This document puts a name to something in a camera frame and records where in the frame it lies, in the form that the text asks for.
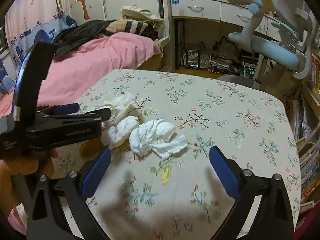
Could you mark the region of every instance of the blue sticker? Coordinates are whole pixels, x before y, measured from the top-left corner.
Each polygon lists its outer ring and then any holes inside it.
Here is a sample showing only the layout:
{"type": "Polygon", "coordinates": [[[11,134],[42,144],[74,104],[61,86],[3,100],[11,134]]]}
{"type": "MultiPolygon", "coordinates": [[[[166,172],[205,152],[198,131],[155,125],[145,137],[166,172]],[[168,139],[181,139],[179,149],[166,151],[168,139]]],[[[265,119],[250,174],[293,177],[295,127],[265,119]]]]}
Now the blue sticker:
{"type": "Polygon", "coordinates": [[[172,3],[172,4],[178,4],[178,3],[179,3],[179,0],[171,0],[171,3],[172,3]]]}

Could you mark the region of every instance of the drawer handle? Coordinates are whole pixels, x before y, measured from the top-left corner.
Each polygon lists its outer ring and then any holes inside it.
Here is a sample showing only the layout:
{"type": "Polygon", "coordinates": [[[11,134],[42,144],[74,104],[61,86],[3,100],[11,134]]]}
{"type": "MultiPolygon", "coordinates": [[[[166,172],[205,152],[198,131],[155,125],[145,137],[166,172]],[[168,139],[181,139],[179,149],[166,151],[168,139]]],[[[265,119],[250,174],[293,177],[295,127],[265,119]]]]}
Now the drawer handle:
{"type": "Polygon", "coordinates": [[[201,11],[204,10],[204,8],[202,6],[188,6],[188,8],[190,8],[191,10],[192,9],[197,9],[197,8],[201,9],[201,11]]]}
{"type": "Polygon", "coordinates": [[[241,15],[241,14],[237,14],[237,16],[238,16],[239,18],[245,18],[245,19],[248,19],[248,20],[250,20],[250,19],[251,19],[251,18],[246,17],[246,16],[243,16],[243,15],[241,15]]]}

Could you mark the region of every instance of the yellow floor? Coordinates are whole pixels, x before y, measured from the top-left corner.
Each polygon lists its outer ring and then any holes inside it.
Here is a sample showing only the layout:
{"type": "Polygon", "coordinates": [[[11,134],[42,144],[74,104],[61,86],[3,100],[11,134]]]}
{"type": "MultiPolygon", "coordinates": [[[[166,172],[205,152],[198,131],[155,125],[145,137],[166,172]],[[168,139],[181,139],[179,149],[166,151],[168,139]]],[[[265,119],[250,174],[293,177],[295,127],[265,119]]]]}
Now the yellow floor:
{"type": "Polygon", "coordinates": [[[179,74],[187,74],[192,76],[206,77],[206,78],[213,78],[213,79],[217,79],[218,77],[224,76],[223,74],[211,73],[207,70],[193,70],[193,69],[186,69],[184,67],[180,67],[178,70],[175,69],[174,72],[179,74]]]}

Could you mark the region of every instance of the whale print curtain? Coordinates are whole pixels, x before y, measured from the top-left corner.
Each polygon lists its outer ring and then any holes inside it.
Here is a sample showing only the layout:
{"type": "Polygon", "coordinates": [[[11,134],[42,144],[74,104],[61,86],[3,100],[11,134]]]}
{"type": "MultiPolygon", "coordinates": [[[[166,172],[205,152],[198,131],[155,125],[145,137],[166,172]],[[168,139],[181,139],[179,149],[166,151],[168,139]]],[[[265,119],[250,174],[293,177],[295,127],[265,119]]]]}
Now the whale print curtain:
{"type": "Polygon", "coordinates": [[[52,42],[60,31],[76,26],[62,8],[68,8],[65,1],[15,0],[12,4],[5,17],[5,31],[17,73],[35,42],[52,42]]]}

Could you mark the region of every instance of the beige bag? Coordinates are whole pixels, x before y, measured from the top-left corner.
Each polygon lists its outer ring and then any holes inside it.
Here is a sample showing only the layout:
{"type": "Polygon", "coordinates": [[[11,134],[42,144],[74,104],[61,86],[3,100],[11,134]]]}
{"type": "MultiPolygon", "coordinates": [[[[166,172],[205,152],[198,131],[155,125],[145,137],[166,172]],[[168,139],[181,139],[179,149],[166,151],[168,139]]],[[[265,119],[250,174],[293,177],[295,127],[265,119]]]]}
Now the beige bag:
{"type": "Polygon", "coordinates": [[[121,10],[123,19],[131,19],[153,25],[158,32],[158,36],[162,37],[164,31],[164,19],[152,14],[149,10],[137,8],[137,5],[122,6],[121,10]]]}

